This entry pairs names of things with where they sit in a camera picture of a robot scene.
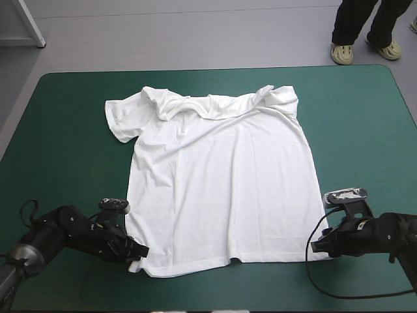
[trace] shoe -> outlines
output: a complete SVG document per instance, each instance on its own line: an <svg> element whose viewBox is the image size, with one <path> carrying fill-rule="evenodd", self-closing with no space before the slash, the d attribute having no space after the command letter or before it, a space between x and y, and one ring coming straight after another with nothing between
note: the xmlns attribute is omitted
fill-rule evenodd
<svg viewBox="0 0 417 313"><path fill-rule="evenodd" d="M401 47L394 39L391 41L391 44L385 48L376 48L368 41L368 39L365 39L365 41L384 59L393 61L398 60L401 57Z"/></svg>
<svg viewBox="0 0 417 313"><path fill-rule="evenodd" d="M414 21L412 21L412 23L410 24L410 29L417 33L417 18L415 18Z"/></svg>
<svg viewBox="0 0 417 313"><path fill-rule="evenodd" d="M353 46L338 46L332 44L332 60L340 65L350 65L353 63Z"/></svg>

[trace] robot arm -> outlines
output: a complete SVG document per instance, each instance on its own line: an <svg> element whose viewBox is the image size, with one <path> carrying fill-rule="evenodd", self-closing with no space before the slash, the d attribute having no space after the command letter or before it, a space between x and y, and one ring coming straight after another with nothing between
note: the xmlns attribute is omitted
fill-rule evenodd
<svg viewBox="0 0 417 313"><path fill-rule="evenodd" d="M103 199L95 221L73 205L33 220L38 204L36 200L26 204L30 201L35 203L31 225L27 225L30 231L13 246L5 256L6 264L0 267L0 308L10 308L18 284L39 274L66 246L116 262L140 260L148 254L148 247L136 243L117 224L117 217L129 211L126 200Z"/></svg>
<svg viewBox="0 0 417 313"><path fill-rule="evenodd" d="M350 188L324 195L326 208L338 207L346 216L339 226L322 231L312 242L313 252L327 252L330 257L388 253L389 262L397 258L417 293L417 215L384 213L375 218L362 188Z"/></svg>

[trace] t-shirt sleeve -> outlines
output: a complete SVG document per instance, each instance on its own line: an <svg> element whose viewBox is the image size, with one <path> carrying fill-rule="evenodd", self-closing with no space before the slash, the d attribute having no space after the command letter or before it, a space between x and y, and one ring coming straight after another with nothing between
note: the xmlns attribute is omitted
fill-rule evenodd
<svg viewBox="0 0 417 313"><path fill-rule="evenodd" d="M140 136L153 117L154 107L147 97L136 93L124 100L107 100L105 111L111 132L125 143Z"/></svg>

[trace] black cable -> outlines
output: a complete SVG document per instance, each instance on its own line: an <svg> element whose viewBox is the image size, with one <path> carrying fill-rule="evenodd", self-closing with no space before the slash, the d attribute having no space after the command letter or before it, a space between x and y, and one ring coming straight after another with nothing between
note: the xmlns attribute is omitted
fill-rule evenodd
<svg viewBox="0 0 417 313"><path fill-rule="evenodd" d="M30 202L33 202L35 206L33 207L33 210L32 210L32 212L31 212L31 215L29 216L29 219L30 219L30 221L31 221L31 225L28 225L28 224L26 224L26 223L25 223L25 220L23 219L23 212L25 211L26 205L28 205ZM38 208L39 208L39 203L38 203L35 199L30 199L30 200L27 200L27 201L26 201L24 204L22 204L22 206L20 207L20 218L21 218L21 220L22 220L22 223L23 223L26 227L28 227L28 228L30 228L30 229L33 229L33 223L35 222L34 217L35 217L36 212L38 211Z"/></svg>
<svg viewBox="0 0 417 313"><path fill-rule="evenodd" d="M96 213L96 214L94 214L94 215L90 216L90 217L89 217L89 220L90 220L90 219L92 219L93 217L96 217L97 215L98 215L98 213Z"/></svg>
<svg viewBox="0 0 417 313"><path fill-rule="evenodd" d="M310 269L309 269L309 263L308 263L308 247L311 241L311 238L314 236L314 233L317 231L317 229L319 228L321 222L328 217L330 214L335 213L340 211L340 208L335 208L332 209L330 212L326 213L322 218L320 218L319 222L317 223L316 227L314 228L313 232L311 233L310 237L308 237L307 240L307 245L306 245L306 271L307 271L307 276L310 279L310 282L313 284L313 286L315 287L315 289L319 290L321 293L328 295L329 297L332 298L336 298L336 299L347 299L347 300L358 300L358 299L375 299L375 298L384 298L384 297L395 297L397 295L406 295L408 293L412 293L414 292L413 289L410 290L405 290L405 291L399 291L399 292L393 292L393 293L381 293L381 294L376 294L376 295L352 295L352 296L346 296L346 295L334 295L333 293L324 291L323 289L321 289L320 287L318 287L318 285L316 285L316 283L313 281L311 274L310 274Z"/></svg>

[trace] person's leg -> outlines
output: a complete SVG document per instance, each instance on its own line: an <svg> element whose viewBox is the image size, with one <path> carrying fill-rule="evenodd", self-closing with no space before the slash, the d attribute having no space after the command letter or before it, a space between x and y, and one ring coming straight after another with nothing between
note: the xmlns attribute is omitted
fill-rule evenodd
<svg viewBox="0 0 417 313"><path fill-rule="evenodd" d="M376 48L391 45L392 30L397 18L410 6L412 0L382 0L377 15L373 19L367 40Z"/></svg>
<svg viewBox="0 0 417 313"><path fill-rule="evenodd" d="M378 0L343 0L336 14L332 42L353 45Z"/></svg>

